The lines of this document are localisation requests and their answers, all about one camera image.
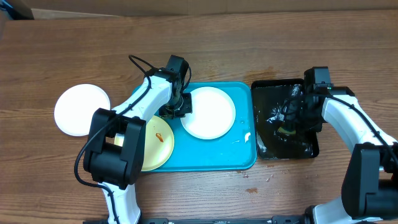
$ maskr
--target yellow plate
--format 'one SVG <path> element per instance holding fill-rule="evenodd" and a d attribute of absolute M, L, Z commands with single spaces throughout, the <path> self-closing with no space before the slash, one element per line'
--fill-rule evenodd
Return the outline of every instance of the yellow plate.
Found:
<path fill-rule="evenodd" d="M 163 142 L 156 136 L 160 134 Z M 117 135 L 114 143 L 123 145 L 124 136 Z M 145 133 L 144 164 L 141 171 L 154 170 L 163 165 L 172 155 L 174 148 L 174 134 L 169 124 L 162 118 L 153 116 L 147 123 Z"/>

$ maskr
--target table surface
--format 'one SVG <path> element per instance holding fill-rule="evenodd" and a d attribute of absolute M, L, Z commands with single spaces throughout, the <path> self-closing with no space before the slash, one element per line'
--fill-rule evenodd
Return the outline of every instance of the table surface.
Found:
<path fill-rule="evenodd" d="M 129 54 L 157 67 L 171 54 L 185 57 L 193 82 L 250 85 L 303 78 L 308 68 L 329 66 L 335 85 L 350 87 L 368 115 L 398 137 L 398 11 L 11 21 L 0 41 L 0 222 L 108 216 L 103 193 L 73 175 L 86 138 L 63 134 L 53 109 L 80 83 L 100 86 L 112 106 L 122 103 L 142 82 Z M 142 175 L 137 202 L 144 217 L 301 214 L 339 196 L 350 159 L 329 124 L 318 139 L 316 159 L 258 159 L 244 172 Z M 83 169 L 81 175 L 91 179 Z"/>

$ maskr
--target tray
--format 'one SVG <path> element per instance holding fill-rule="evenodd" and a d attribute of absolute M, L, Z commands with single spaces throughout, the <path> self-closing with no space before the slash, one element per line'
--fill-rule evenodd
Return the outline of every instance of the tray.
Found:
<path fill-rule="evenodd" d="M 295 85 L 299 90 L 303 84 L 303 79 L 296 78 L 259 80 L 251 85 L 256 121 L 256 147 L 262 159 L 308 159 L 319 155 L 318 139 L 315 132 L 287 137 L 276 131 L 281 121 L 272 120 L 275 118 L 275 116 L 272 117 L 272 115 L 275 115 L 273 110 L 283 105 L 284 100 L 292 96 L 292 89 Z M 265 91 L 264 87 L 272 87 L 273 89 Z"/>
<path fill-rule="evenodd" d="M 236 108 L 232 128 L 220 138 L 202 140 L 188 134 L 180 119 L 166 119 L 174 133 L 173 153 L 165 164 L 148 172 L 243 170 L 255 163 L 256 132 L 250 88 L 243 82 L 203 82 L 190 83 L 185 92 L 204 86 L 219 88 L 231 97 Z M 245 142 L 247 133 L 250 136 Z"/>

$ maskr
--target plate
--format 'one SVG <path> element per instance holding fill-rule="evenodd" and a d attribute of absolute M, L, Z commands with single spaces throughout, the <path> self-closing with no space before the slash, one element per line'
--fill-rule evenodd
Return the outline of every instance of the plate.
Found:
<path fill-rule="evenodd" d="M 181 118 L 189 134 L 200 139 L 215 139 L 226 134 L 235 121 L 236 110 L 231 97 L 214 87 L 191 91 L 192 113 Z"/>
<path fill-rule="evenodd" d="M 109 110 L 111 102 L 104 90 L 81 84 L 65 91 L 55 104 L 54 119 L 58 128 L 71 136 L 85 136 L 98 108 Z"/>
<path fill-rule="evenodd" d="M 124 136 L 117 134 L 115 145 L 123 145 Z M 172 155 L 174 134 L 162 118 L 153 116 L 147 123 L 145 133 L 144 164 L 141 171 L 154 170 L 163 165 Z"/>

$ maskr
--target crumb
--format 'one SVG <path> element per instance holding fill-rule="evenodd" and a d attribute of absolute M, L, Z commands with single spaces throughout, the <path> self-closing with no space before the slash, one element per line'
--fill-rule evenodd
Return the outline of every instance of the crumb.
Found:
<path fill-rule="evenodd" d="M 160 133 L 156 133 L 156 137 L 159 139 L 160 142 L 163 142 L 163 138 Z"/>

